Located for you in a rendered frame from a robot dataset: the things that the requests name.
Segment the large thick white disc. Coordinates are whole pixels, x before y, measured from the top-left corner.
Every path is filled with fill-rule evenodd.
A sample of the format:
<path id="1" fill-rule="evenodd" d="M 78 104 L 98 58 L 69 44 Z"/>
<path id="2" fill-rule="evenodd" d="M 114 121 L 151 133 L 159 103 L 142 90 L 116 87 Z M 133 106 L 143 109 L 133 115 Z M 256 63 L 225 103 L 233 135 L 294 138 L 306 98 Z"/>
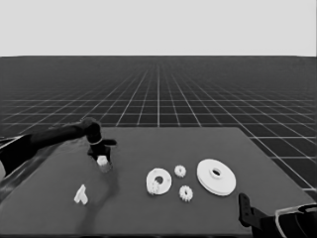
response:
<path id="1" fill-rule="evenodd" d="M 215 159 L 200 161 L 196 168 L 196 175 L 205 189 L 219 196 L 230 195 L 237 185 L 233 171 Z"/>

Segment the small white T-shaped piece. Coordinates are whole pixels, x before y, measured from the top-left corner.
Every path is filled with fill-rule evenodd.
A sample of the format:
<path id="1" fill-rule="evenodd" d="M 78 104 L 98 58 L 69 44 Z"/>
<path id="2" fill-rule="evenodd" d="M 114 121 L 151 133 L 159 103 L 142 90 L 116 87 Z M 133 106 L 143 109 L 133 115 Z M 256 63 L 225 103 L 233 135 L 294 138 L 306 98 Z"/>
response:
<path id="1" fill-rule="evenodd" d="M 74 197 L 74 201 L 76 203 L 81 202 L 82 204 L 87 204 L 88 203 L 88 196 L 86 195 L 86 186 L 83 184 L 79 190 L 76 192 L 76 195 Z"/>

